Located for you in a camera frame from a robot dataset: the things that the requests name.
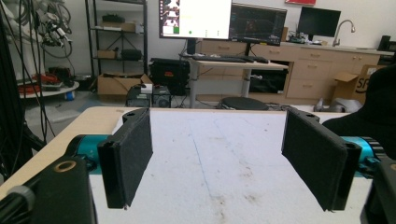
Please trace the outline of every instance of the keyboard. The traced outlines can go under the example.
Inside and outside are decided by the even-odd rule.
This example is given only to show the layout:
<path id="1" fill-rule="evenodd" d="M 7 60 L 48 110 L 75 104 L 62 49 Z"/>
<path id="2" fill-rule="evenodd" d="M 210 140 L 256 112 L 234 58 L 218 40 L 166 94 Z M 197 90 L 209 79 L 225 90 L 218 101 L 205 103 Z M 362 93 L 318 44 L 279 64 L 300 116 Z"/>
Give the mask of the keyboard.
<path id="1" fill-rule="evenodd" d="M 247 63 L 269 63 L 268 59 L 265 59 L 260 56 L 246 56 L 246 55 L 228 55 L 228 54 L 221 54 L 221 58 L 235 58 L 235 59 L 242 59 Z"/>
<path id="2" fill-rule="evenodd" d="M 223 58 L 223 57 L 210 57 L 210 56 L 192 56 L 196 61 L 209 61 L 209 62 L 223 62 L 223 63 L 246 63 L 243 59 L 238 58 Z"/>

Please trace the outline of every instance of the drawer handle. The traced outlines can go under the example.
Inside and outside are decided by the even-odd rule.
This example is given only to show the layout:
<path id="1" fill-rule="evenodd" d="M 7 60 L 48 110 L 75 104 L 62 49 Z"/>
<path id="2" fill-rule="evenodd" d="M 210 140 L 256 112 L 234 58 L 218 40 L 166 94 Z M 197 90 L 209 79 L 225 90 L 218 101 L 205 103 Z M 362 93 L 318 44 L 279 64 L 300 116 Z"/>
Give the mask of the drawer handle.
<path id="1" fill-rule="evenodd" d="M 219 46 L 219 49 L 229 49 L 230 46 Z"/>

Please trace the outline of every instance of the faucet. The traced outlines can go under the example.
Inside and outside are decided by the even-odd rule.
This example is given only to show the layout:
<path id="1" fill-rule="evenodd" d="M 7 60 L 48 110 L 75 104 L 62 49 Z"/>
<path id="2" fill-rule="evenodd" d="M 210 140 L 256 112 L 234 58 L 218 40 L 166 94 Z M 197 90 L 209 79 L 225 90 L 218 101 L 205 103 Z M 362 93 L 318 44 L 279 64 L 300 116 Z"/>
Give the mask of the faucet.
<path id="1" fill-rule="evenodd" d="M 340 33 L 340 27 L 341 27 L 341 25 L 342 25 L 344 22 L 346 22 L 346 21 L 349 21 L 350 24 L 352 24 L 352 28 L 351 28 L 350 32 L 351 32 L 351 33 L 355 33 L 355 32 L 356 32 L 355 25 L 353 24 L 353 21 L 352 21 L 352 20 L 344 20 L 344 21 L 341 21 L 341 23 L 338 25 L 337 32 L 335 32 L 334 41 L 332 42 L 332 46 L 333 46 L 333 47 L 335 47 L 335 46 L 337 46 L 337 45 L 340 45 L 340 39 L 338 39 L 338 41 L 337 41 L 338 33 Z"/>

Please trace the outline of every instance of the white table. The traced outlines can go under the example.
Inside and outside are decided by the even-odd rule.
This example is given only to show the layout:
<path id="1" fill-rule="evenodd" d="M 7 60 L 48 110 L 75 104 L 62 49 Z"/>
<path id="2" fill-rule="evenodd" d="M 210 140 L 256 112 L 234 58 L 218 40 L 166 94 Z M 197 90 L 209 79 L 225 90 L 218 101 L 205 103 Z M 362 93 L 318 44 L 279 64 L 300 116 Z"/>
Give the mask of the white table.
<path id="1" fill-rule="evenodd" d="M 0 197 L 63 155 L 75 135 L 111 133 L 131 109 L 87 109 L 1 186 Z M 99 223 L 360 223 L 371 180 L 354 179 L 345 211 L 323 212 L 281 155 L 285 119 L 284 112 L 152 109 L 154 153 L 131 208 L 108 209 L 102 177 L 90 177 Z"/>
<path id="2" fill-rule="evenodd" d="M 188 59 L 190 62 L 190 108 L 195 108 L 195 98 L 197 94 L 220 94 L 240 92 L 241 96 L 248 97 L 251 70 L 283 70 L 288 69 L 286 65 L 277 63 L 224 63 L 196 61 Z M 244 75 L 241 80 L 199 80 L 202 68 L 228 67 L 242 68 Z"/>

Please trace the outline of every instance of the stool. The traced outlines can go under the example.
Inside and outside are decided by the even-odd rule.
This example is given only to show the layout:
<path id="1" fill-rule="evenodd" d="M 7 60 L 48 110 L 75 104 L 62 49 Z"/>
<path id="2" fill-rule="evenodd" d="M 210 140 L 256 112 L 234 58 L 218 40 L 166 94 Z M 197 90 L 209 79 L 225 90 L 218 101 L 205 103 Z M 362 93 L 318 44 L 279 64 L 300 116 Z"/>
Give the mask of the stool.
<path id="1" fill-rule="evenodd" d="M 221 99 L 218 109 L 268 110 L 265 103 L 246 97 L 226 97 Z"/>

